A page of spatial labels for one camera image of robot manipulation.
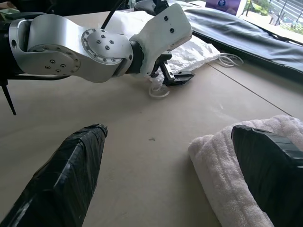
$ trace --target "black wrapped handle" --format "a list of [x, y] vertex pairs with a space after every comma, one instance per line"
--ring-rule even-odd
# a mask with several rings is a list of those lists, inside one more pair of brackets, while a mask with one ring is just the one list
[[232, 141], [245, 182], [275, 227], [303, 226], [303, 152], [288, 138], [237, 125]]
[[80, 227], [94, 194], [107, 127], [68, 138], [30, 180], [0, 227]]

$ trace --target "folded towel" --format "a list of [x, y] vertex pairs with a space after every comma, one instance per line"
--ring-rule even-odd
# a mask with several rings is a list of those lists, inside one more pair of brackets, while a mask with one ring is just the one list
[[[303, 151], [303, 123], [279, 115], [267, 120], [236, 123], [289, 138]], [[232, 127], [196, 138], [188, 152], [205, 194], [223, 227], [272, 227], [257, 205], [242, 175], [231, 140]]]

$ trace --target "greenery outside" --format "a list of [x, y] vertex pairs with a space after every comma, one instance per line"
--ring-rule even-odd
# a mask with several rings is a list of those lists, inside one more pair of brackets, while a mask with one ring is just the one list
[[302, 24], [297, 23], [295, 26], [294, 25], [291, 26], [291, 25], [288, 25], [288, 24], [281, 24], [281, 27], [286, 29], [286, 30], [296, 32], [296, 33], [299, 33], [299, 34], [303, 35], [303, 25]]
[[[244, 11], [246, 11], [250, 5], [250, 1], [251, 0], [248, 0], [246, 5], [245, 5], [245, 8], [244, 8]], [[261, 14], [262, 16], [267, 16], [268, 15], [268, 11], [269, 11], [269, 1], [268, 0], [254, 0], [252, 2], [252, 5], [250, 7], [250, 11], [252, 12], [255, 12], [255, 13], [259, 13]]]

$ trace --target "black cable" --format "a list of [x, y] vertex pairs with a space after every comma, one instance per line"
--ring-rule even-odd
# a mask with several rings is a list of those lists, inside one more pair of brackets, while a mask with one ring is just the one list
[[9, 103], [9, 106], [10, 106], [10, 109], [12, 110], [13, 112], [13, 115], [16, 115], [16, 110], [14, 108], [14, 105], [13, 105], [13, 102], [11, 101], [11, 98], [10, 98], [10, 95], [9, 95], [9, 90], [8, 90], [8, 87], [6, 85], [1, 85], [2, 87], [2, 90], [3, 90], [3, 93], [6, 97], [6, 100], [8, 101]]
[[47, 14], [53, 14], [53, 12], [51, 12], [53, 10], [53, 8], [55, 7], [55, 5], [51, 5], [49, 8], [47, 8], [47, 10], [45, 11], [45, 13]]
[[65, 79], [70, 76], [55, 76], [55, 77], [43, 77], [43, 76], [8, 76], [6, 79], [19, 79], [19, 80], [46, 80], [46, 81], [52, 81], [52, 80], [60, 80]]
[[118, 1], [115, 6], [112, 8], [112, 10], [110, 11], [109, 15], [107, 16], [107, 18], [105, 19], [101, 29], [105, 29], [105, 27], [107, 26], [107, 24], [109, 23], [110, 19], [112, 18], [114, 12], [122, 5], [122, 3], [124, 3], [125, 0], [120, 0]]

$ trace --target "white cord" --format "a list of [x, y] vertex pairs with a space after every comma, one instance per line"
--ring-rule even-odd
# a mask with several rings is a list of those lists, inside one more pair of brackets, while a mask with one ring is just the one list
[[240, 64], [235, 63], [229, 56], [235, 57], [241, 62], [241, 65], [244, 64], [244, 61], [239, 56], [232, 54], [232, 53], [221, 53], [219, 56], [219, 61], [222, 64], [222, 66], [225, 67], [233, 67], [233, 66], [240, 66]]
[[160, 87], [155, 89], [154, 87], [150, 86], [150, 89], [149, 89], [150, 97], [153, 97], [153, 98], [164, 98], [164, 97], [166, 97], [166, 96], [169, 95], [169, 90], [168, 90], [165, 94], [160, 95], [160, 96], [154, 95], [154, 94], [152, 93], [152, 91], [160, 91], [160, 90], [161, 90]]

